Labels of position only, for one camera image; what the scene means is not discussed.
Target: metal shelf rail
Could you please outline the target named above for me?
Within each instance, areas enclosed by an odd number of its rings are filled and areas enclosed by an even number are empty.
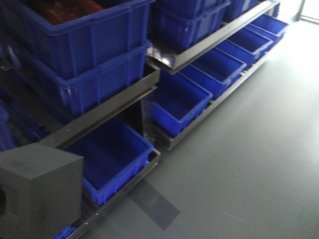
[[[170,137],[164,130],[156,127],[156,141],[165,149],[173,149],[183,138],[185,138],[200,122],[202,122],[214,109],[216,109],[224,100],[226,100],[239,86],[241,86],[255,71],[259,69],[268,59],[270,52],[266,52],[258,62],[256,62],[250,69],[242,73],[242,76],[229,87],[220,97],[211,101],[206,110],[191,122],[179,135]]]
[[[261,2],[247,13],[226,24],[215,33],[180,54],[176,54],[155,41],[153,42],[153,48],[148,50],[149,60],[164,70],[175,74],[207,51],[214,48],[220,42],[242,29],[245,25],[271,10],[279,4],[280,1],[281,0],[266,0]]]
[[[4,59],[1,59],[0,66],[2,69],[6,69],[7,67],[14,69],[13,66]],[[146,76],[140,81],[64,126],[50,115],[44,107],[34,100],[32,96],[23,87],[16,83],[4,70],[0,70],[0,87],[5,89],[5,91],[7,91],[12,97],[22,103],[22,105],[34,115],[39,123],[42,123],[53,132],[48,137],[39,141],[39,144],[49,146],[51,148],[64,149],[135,102],[143,99],[143,105],[151,105],[152,103],[148,101],[152,99],[150,97],[152,91],[157,88],[155,84],[159,81],[160,69],[153,64],[147,64],[145,66],[145,75]],[[146,118],[143,119],[143,122],[147,122],[148,124],[144,126],[144,135],[150,136],[149,124],[151,116],[148,113],[148,110],[150,109],[143,105],[144,113],[142,117]],[[153,170],[155,166],[157,166],[159,159],[160,152],[154,149],[149,156],[147,166],[100,207],[93,203],[89,199],[89,196],[84,193],[82,198],[83,203],[81,218],[74,223],[73,226],[76,227],[76,230],[68,238],[79,238],[97,219],[103,216],[142,178]]]

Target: metal shelf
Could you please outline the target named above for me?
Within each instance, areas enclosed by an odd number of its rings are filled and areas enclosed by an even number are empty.
[[[176,54],[155,41],[153,42],[153,48],[148,50],[148,58],[157,66],[175,74],[279,3],[280,0],[266,0],[258,4],[247,13],[226,24],[215,33],[180,54]]]
[[[148,71],[147,76],[140,81],[53,132],[39,143],[53,148],[64,149],[151,93],[156,89],[155,83],[159,81],[160,69],[156,66],[147,66],[146,70]]]
[[[179,135],[176,137],[169,136],[164,130],[156,127],[155,140],[165,149],[171,150],[182,139],[184,139],[200,122],[202,122],[214,109],[216,109],[225,99],[227,99],[241,84],[243,84],[256,70],[259,69],[268,59],[270,52],[267,52],[258,62],[256,62],[250,69],[242,73],[231,87],[229,87],[219,98],[211,101],[205,111],[191,122]]]
[[[113,197],[111,197],[104,205],[98,206],[93,203],[88,195],[84,195],[82,203],[82,218],[77,221],[74,226],[77,229],[67,239],[78,239],[83,235],[90,226],[92,226],[99,218],[101,218],[112,206],[126,195],[141,179],[143,179],[152,169],[154,169],[160,159],[160,152],[156,149],[149,157],[149,163],[127,184],[125,184]]]

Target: floor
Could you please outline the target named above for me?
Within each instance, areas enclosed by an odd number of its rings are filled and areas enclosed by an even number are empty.
[[[319,2],[318,0],[306,0],[302,15],[319,19]]]
[[[319,239],[318,42],[319,26],[292,25],[81,239]]]

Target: blue plastic bin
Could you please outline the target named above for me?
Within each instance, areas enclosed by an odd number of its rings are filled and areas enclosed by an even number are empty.
[[[272,40],[247,28],[242,28],[241,30],[237,31],[230,36],[228,40],[236,46],[251,53],[251,59],[249,61],[247,60],[247,62],[245,61],[247,68],[264,56],[269,46],[273,44]]]
[[[65,239],[68,236],[70,236],[72,233],[73,233],[73,228],[71,226],[69,226],[52,239]]]
[[[165,7],[155,5],[152,9],[152,37],[173,50],[182,52],[212,34],[220,27],[229,0],[222,0],[194,19],[179,16]]]
[[[117,118],[66,151],[84,156],[83,187],[101,205],[147,165],[153,145]]]
[[[162,71],[154,92],[155,121],[176,136],[203,112],[212,96],[186,76]]]
[[[182,17],[193,19],[207,10],[215,7],[220,0],[157,0],[156,4],[179,14]]]
[[[274,7],[274,12],[273,12],[273,17],[278,17],[279,15],[279,11],[280,11],[280,4],[277,4],[275,7]]]
[[[288,26],[289,25],[287,23],[264,14],[252,21],[246,27],[266,38],[273,40],[274,43],[269,47],[271,48],[284,37]]]
[[[21,45],[7,37],[22,66],[33,75],[45,92],[61,103],[74,116],[81,115],[109,99],[143,77],[147,43],[129,53],[120,55],[99,67],[70,80],[65,80],[42,61],[36,59]]]
[[[181,72],[218,98],[240,76],[246,64],[214,48]]]
[[[58,76],[70,79],[145,44],[154,0],[96,2],[107,9],[52,25],[19,0],[0,0],[0,21]]]
[[[0,105],[0,152],[15,148],[15,140],[8,124],[9,113]]]
[[[255,54],[229,40],[225,40],[216,46],[216,49],[222,50],[236,59],[246,63],[246,69],[249,69],[255,62]]]
[[[39,140],[48,136],[51,132],[44,125],[37,122],[31,113],[20,103],[10,100],[2,100],[10,113],[12,121],[20,127],[31,139]]]
[[[257,3],[258,0],[231,0],[231,5],[226,9],[224,21],[231,22],[255,7]]]

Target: gray box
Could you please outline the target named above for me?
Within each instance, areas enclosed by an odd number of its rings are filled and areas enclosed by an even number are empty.
[[[81,215],[83,157],[38,143],[0,153],[0,237],[50,239]]]

